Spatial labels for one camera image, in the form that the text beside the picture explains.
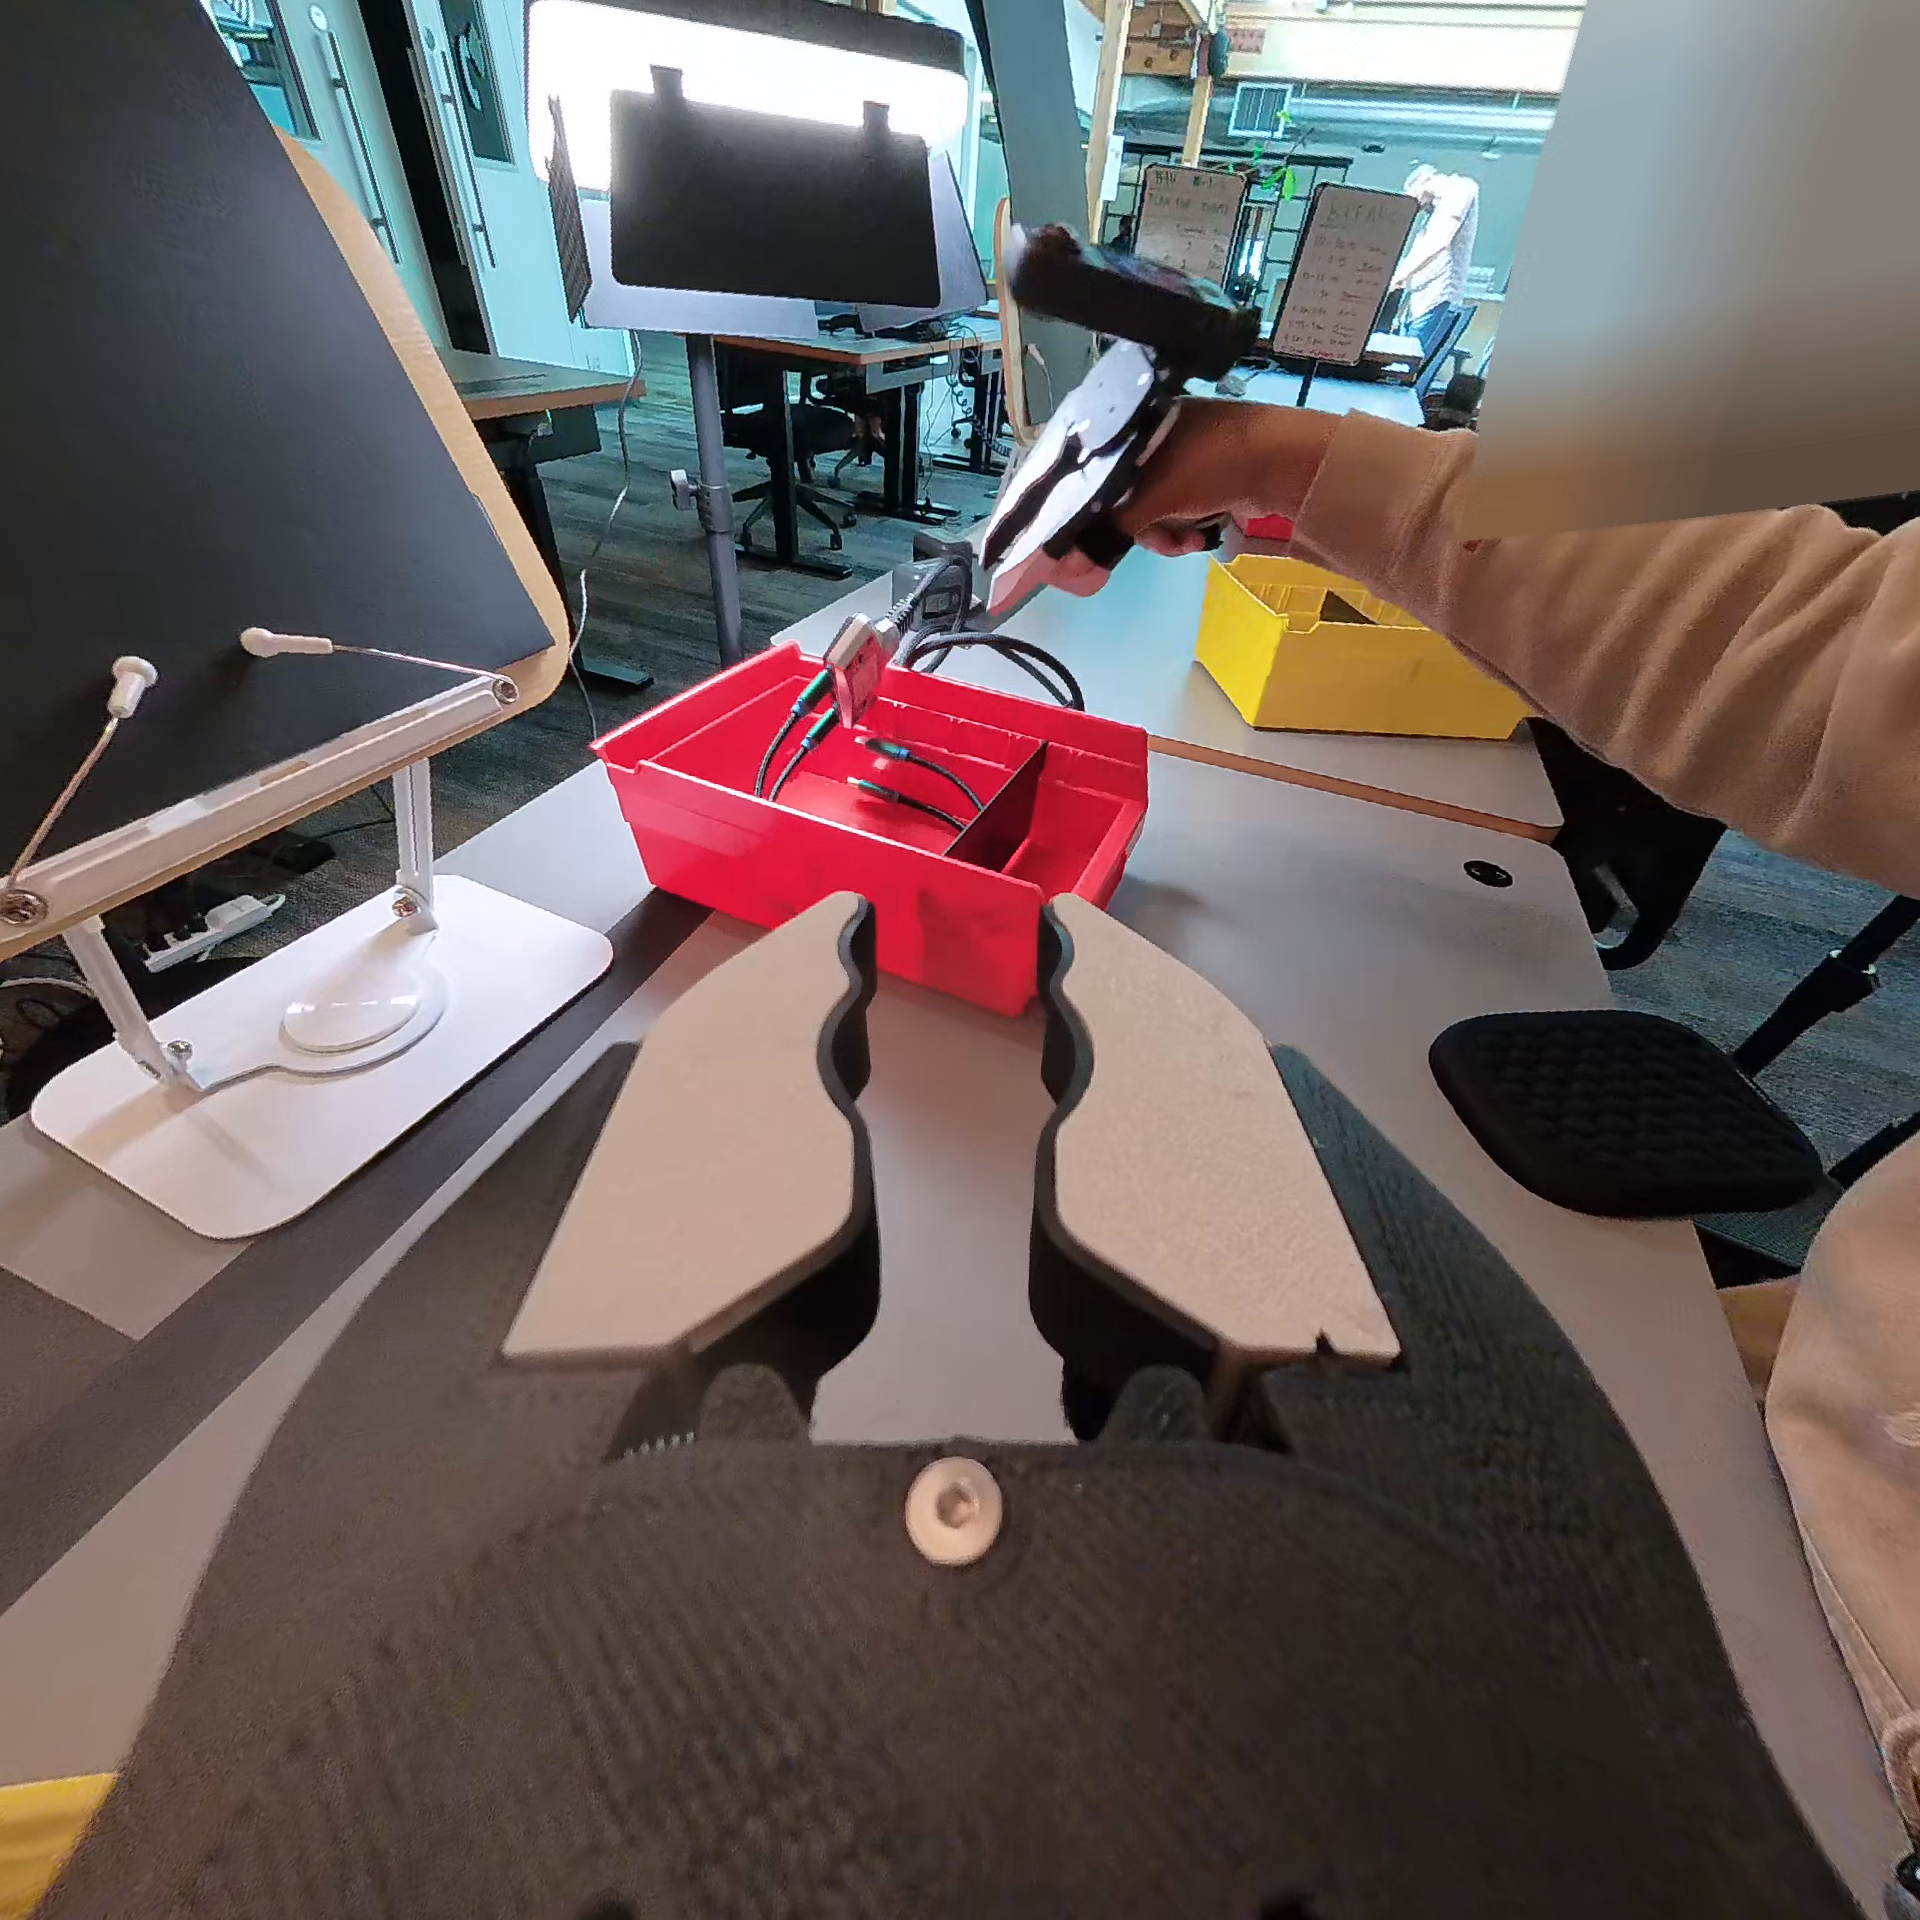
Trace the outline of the small grey device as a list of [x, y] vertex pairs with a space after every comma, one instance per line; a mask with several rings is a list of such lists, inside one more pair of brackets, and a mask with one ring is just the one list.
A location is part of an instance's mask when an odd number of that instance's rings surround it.
[[940, 634], [977, 610], [977, 550], [969, 534], [914, 530], [909, 555], [890, 569], [890, 621], [899, 634]]

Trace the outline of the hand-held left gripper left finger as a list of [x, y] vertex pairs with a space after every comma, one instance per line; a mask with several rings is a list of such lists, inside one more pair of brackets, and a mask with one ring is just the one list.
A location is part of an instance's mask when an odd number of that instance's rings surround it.
[[754, 1352], [832, 1370], [877, 1314], [877, 912], [832, 891], [643, 1033], [503, 1336], [513, 1364]]

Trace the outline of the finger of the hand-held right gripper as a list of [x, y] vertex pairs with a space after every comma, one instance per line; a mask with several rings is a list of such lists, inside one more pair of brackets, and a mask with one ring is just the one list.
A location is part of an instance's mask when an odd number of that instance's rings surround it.
[[1160, 359], [1144, 344], [1114, 343], [1057, 404], [1035, 441], [1009, 467], [996, 505], [1066, 498], [1069, 515], [1084, 505], [1119, 511], [1157, 430]]
[[1122, 523], [1113, 509], [1070, 501], [1007, 501], [984, 523], [977, 555], [986, 564], [986, 615], [1003, 616], [1038, 589], [1088, 575], [1095, 586], [1122, 558]]

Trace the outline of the white power strip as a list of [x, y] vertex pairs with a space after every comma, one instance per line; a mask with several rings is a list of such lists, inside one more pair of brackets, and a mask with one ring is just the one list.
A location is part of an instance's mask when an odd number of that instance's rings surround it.
[[203, 962], [230, 940], [274, 919], [285, 905], [286, 891], [219, 899], [203, 912], [194, 912], [179, 931], [160, 932], [156, 941], [143, 946], [140, 965], [147, 970], [169, 970], [187, 962]]

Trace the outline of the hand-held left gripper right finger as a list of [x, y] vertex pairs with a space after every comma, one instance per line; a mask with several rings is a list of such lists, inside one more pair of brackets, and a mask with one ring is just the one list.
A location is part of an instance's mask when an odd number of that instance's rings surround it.
[[1041, 1247], [1208, 1374], [1392, 1366], [1398, 1335], [1258, 1025], [1084, 894], [1041, 928]]

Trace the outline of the black office chair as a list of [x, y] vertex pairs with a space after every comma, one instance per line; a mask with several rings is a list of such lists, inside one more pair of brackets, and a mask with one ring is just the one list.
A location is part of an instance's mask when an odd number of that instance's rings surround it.
[[759, 550], [751, 530], [770, 509], [785, 502], [789, 505], [789, 533], [798, 534], [798, 515], [810, 515], [827, 533], [827, 550], [847, 550], [847, 530], [855, 523], [855, 511], [847, 502], [838, 502], [817, 485], [817, 460], [823, 452], [848, 452], [855, 448], [855, 417], [838, 404], [823, 404], [817, 398], [798, 398], [773, 404], [773, 398], [754, 398], [748, 404], [724, 404], [724, 441], [735, 449], [767, 463], [767, 480], [732, 495], [740, 509], [735, 550], [744, 558], [767, 564], [792, 564], [795, 569], [814, 569], [820, 575], [847, 575], [844, 561], [827, 561], [823, 555], [803, 555], [798, 542], [789, 542], [789, 555], [782, 558], [778, 550]]

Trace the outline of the person's right hand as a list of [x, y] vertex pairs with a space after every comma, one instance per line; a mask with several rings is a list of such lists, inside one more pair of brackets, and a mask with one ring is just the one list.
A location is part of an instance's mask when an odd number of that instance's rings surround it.
[[1212, 546], [1227, 520], [1294, 520], [1341, 414], [1234, 398], [1182, 398], [1135, 471], [1114, 523], [1160, 555]]

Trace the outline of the whiteboard with writing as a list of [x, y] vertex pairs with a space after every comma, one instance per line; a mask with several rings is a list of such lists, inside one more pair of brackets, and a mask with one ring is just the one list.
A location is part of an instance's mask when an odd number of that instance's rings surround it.
[[1359, 366], [1423, 204], [1407, 192], [1319, 182], [1277, 305], [1277, 359]]
[[1148, 164], [1139, 174], [1133, 253], [1227, 286], [1249, 177], [1240, 170]]

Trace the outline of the person's right forearm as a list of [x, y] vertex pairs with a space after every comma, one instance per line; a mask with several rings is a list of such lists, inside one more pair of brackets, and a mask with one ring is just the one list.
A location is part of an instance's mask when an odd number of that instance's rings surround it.
[[1916, 523], [1826, 505], [1468, 542], [1473, 432], [1335, 423], [1297, 543], [1669, 805], [1916, 894]]

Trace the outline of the wooden framed panel with stand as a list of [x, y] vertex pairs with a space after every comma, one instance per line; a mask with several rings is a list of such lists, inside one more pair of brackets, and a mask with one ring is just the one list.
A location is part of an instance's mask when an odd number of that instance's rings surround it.
[[1126, 3], [969, 3], [971, 43], [991, 95], [1007, 190], [996, 209], [996, 305], [1002, 379], [1018, 444], [1031, 444], [1054, 404], [1092, 366], [1092, 332], [1048, 321], [1012, 294], [1022, 236], [1069, 229], [1092, 236], [1092, 192], [1103, 182], [1098, 149], [1113, 128], [1114, 57]]

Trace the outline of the white tablet stand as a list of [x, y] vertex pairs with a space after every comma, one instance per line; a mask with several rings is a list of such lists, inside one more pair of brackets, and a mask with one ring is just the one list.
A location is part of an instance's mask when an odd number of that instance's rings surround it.
[[[248, 657], [375, 657], [450, 675], [318, 749], [151, 811], [68, 852], [40, 853], [159, 666], [107, 663], [102, 719], [4, 872], [4, 931], [55, 932], [107, 1042], [33, 1099], [37, 1134], [169, 1215], [194, 1234], [241, 1241], [309, 1212], [400, 1134], [479, 1080], [612, 968], [612, 940], [472, 878], [438, 878], [431, 754], [527, 706], [513, 666], [244, 629]], [[388, 774], [391, 887], [261, 962], [151, 1014], [107, 946], [106, 910], [166, 864], [203, 864], [223, 827], [252, 836], [286, 801]]]

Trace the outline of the person's torso in beige hoodie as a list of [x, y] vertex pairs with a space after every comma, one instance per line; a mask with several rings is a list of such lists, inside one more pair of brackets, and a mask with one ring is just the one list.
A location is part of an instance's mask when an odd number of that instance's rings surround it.
[[1916, 1838], [1916, 1140], [1818, 1228], [1766, 1389], [1812, 1585]]

